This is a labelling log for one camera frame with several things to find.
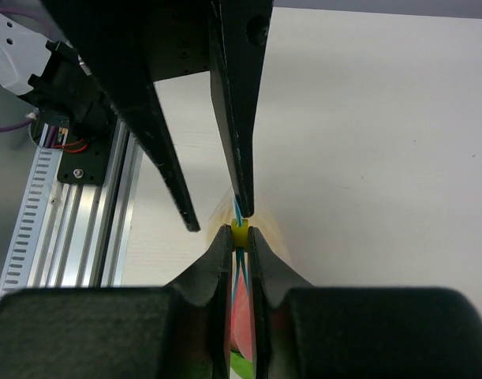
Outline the pink peach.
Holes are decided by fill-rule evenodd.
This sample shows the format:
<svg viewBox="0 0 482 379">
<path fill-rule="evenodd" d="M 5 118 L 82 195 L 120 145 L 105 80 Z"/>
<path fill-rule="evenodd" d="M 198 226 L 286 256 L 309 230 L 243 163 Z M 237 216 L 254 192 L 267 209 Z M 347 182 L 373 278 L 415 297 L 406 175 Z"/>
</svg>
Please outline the pink peach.
<svg viewBox="0 0 482 379">
<path fill-rule="evenodd" d="M 245 288 L 237 290 L 230 322 L 230 347 L 248 361 L 253 360 L 249 298 Z"/>
</svg>

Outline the green chayote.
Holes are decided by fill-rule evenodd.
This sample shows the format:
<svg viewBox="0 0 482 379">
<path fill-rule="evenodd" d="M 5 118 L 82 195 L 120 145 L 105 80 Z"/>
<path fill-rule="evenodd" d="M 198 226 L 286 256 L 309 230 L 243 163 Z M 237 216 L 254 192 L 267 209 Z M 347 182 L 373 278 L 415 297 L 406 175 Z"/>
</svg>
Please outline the green chayote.
<svg viewBox="0 0 482 379">
<path fill-rule="evenodd" d="M 240 352 L 230 352 L 230 367 L 241 379 L 254 378 L 252 362 L 242 356 Z"/>
</svg>

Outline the clear zip top bag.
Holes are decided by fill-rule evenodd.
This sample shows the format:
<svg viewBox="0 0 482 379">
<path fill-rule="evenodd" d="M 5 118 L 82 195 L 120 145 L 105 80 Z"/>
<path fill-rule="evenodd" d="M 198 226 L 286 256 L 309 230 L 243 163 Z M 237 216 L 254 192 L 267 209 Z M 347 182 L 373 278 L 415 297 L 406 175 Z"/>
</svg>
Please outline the clear zip top bag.
<svg viewBox="0 0 482 379">
<path fill-rule="evenodd" d="M 207 241 L 212 242 L 217 230 L 224 224 L 230 225 L 236 218 L 234 195 L 232 191 L 227 191 L 225 196 L 213 211 L 207 226 Z M 250 220 L 249 224 L 257 227 L 262 232 L 272 251 L 288 265 L 292 265 L 292 258 L 282 237 L 279 225 L 268 208 L 262 208 Z M 248 254 L 244 251 L 235 250 L 233 253 L 233 273 L 232 273 L 232 309 L 237 290 L 245 288 L 247 294 L 248 280 Z"/>
</svg>

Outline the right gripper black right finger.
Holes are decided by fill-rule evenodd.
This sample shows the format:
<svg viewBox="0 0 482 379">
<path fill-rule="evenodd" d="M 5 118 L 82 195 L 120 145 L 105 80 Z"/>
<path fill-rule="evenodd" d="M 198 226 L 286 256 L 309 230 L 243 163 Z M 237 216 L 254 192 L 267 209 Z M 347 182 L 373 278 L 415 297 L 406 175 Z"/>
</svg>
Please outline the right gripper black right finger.
<svg viewBox="0 0 482 379">
<path fill-rule="evenodd" d="M 482 378 L 482 320 L 445 287 L 316 287 L 248 233 L 257 378 Z"/>
</svg>

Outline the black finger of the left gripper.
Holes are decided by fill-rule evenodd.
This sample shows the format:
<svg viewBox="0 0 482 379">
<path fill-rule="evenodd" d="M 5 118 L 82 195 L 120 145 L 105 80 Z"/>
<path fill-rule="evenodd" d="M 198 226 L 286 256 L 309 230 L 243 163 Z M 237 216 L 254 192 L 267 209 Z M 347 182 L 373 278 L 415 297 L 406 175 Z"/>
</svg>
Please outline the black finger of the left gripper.
<svg viewBox="0 0 482 379">
<path fill-rule="evenodd" d="M 158 168 L 187 230 L 199 231 L 145 58 L 137 2 L 45 1 L 43 5 Z"/>
<path fill-rule="evenodd" d="M 272 1 L 211 1 L 208 7 L 211 101 L 234 195 L 255 212 L 253 130 L 271 25 Z"/>
</svg>

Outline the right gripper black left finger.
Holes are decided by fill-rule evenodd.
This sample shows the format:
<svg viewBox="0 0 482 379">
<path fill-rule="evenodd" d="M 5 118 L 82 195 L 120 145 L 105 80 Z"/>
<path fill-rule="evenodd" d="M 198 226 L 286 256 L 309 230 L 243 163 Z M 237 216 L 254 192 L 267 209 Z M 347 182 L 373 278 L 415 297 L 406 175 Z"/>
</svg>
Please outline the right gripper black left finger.
<svg viewBox="0 0 482 379">
<path fill-rule="evenodd" d="M 0 300 L 0 378 L 227 378 L 233 235 L 162 287 L 24 289 Z"/>
</svg>

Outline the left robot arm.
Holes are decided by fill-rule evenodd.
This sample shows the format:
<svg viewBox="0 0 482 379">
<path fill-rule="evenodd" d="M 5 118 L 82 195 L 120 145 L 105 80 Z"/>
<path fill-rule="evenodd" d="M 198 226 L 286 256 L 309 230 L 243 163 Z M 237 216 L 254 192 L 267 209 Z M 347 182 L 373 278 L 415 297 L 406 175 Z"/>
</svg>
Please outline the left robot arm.
<svg viewBox="0 0 482 379">
<path fill-rule="evenodd" d="M 0 13 L 0 85 L 88 139 L 120 116 L 185 226 L 200 226 L 155 83 L 207 72 L 238 208 L 255 211 L 252 139 L 271 1 L 45 1 L 51 41 Z"/>
</svg>

